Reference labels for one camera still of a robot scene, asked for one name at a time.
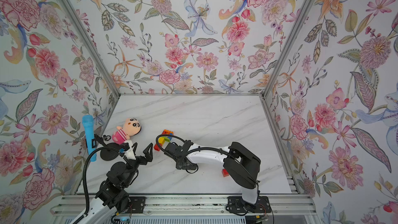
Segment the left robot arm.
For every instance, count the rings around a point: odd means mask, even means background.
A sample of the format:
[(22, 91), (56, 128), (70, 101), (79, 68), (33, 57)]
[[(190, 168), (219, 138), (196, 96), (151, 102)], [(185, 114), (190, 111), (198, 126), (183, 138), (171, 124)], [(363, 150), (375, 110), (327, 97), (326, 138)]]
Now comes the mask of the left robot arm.
[[(98, 192), (91, 200), (87, 186), (87, 171), (91, 158), (97, 152), (106, 150), (115, 152), (123, 160), (116, 162), (107, 172), (106, 180), (99, 187)], [(123, 149), (112, 147), (100, 147), (95, 149), (84, 165), (83, 188), (86, 208), (73, 221), (74, 224), (101, 224), (107, 218), (119, 214), (142, 214), (144, 212), (145, 197), (131, 197), (126, 189), (137, 179), (139, 166), (145, 166), (153, 160), (153, 144), (149, 144), (144, 150), (143, 156), (137, 156), (135, 160), (127, 157)]]

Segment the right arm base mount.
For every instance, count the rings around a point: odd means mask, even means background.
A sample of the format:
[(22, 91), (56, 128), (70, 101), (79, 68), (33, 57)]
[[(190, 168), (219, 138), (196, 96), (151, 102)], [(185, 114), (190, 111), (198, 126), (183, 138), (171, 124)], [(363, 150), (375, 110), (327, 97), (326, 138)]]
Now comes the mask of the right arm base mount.
[(255, 204), (245, 202), (242, 197), (228, 197), (227, 199), (226, 211), (231, 214), (268, 214), (272, 212), (268, 197), (259, 196)]

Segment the red square brick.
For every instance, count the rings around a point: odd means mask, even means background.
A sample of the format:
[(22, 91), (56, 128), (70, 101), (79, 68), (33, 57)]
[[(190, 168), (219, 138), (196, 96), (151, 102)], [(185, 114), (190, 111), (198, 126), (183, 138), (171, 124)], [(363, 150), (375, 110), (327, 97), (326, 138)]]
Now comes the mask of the red square brick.
[(227, 176), (229, 176), (230, 174), (227, 172), (226, 169), (222, 169), (222, 175), (223, 175), (223, 177), (227, 177)]
[(160, 151), (160, 150), (161, 150), (160, 147), (159, 147), (157, 144), (155, 144), (153, 148), (154, 148), (154, 150), (156, 150), (156, 151)]

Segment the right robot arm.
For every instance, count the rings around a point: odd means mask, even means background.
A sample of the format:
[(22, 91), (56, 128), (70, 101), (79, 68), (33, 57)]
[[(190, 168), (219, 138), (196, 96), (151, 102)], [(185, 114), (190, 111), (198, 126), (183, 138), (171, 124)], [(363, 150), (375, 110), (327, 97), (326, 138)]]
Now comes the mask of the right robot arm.
[(171, 142), (160, 150), (176, 162), (176, 169), (189, 173), (195, 173), (199, 164), (222, 166), (242, 187), (242, 200), (251, 205), (257, 203), (261, 160), (241, 143), (232, 142), (228, 147), (204, 147), (186, 140), (181, 146)]

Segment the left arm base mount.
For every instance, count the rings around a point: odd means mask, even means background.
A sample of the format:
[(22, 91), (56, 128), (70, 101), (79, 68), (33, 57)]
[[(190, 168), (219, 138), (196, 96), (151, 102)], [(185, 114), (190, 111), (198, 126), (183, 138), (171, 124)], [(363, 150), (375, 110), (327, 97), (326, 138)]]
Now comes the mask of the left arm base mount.
[(146, 203), (146, 197), (126, 197), (117, 203), (118, 214), (142, 214)]

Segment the orange tall long brick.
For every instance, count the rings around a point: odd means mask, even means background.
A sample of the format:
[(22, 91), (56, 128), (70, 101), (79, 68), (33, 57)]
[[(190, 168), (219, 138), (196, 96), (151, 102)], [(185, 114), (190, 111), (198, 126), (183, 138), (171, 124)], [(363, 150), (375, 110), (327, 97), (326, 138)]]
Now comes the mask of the orange tall long brick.
[(173, 135), (174, 132), (173, 132), (173, 131), (169, 131), (169, 130), (164, 130), (164, 131), (162, 132), (162, 134)]

